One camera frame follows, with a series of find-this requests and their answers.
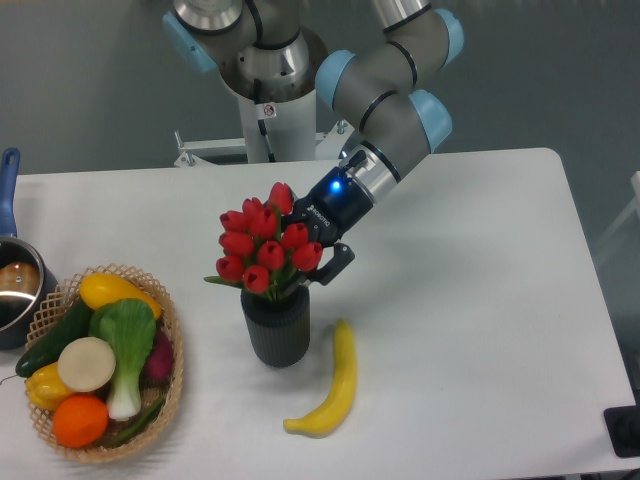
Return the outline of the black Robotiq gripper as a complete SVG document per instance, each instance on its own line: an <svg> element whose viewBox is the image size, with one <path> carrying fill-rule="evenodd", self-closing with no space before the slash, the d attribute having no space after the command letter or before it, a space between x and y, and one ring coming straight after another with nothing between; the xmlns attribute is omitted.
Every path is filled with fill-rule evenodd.
<svg viewBox="0 0 640 480"><path fill-rule="evenodd" d="M333 246L332 258L321 268L296 273L283 294L299 286L332 282L354 259L353 250L337 242L379 203L398 183L396 168L386 156L367 141L355 147L348 157L332 168L309 193L297 198L292 210L281 217L281 229L303 224L309 240Z"/></svg>

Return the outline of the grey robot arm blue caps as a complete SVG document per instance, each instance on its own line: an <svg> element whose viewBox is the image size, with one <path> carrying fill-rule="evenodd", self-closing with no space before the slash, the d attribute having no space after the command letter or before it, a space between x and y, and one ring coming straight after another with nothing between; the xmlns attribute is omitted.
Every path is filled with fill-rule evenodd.
<svg viewBox="0 0 640 480"><path fill-rule="evenodd" d="M460 53L460 22L427 1L372 9L385 40L366 55L328 52L297 1L177 1L165 14L184 61L218 70L235 95L250 162L313 159L318 102L359 136L307 195L278 183L265 203L222 216L214 283L278 303L330 282L353 257L342 236L450 135L450 114L420 82Z"/></svg>

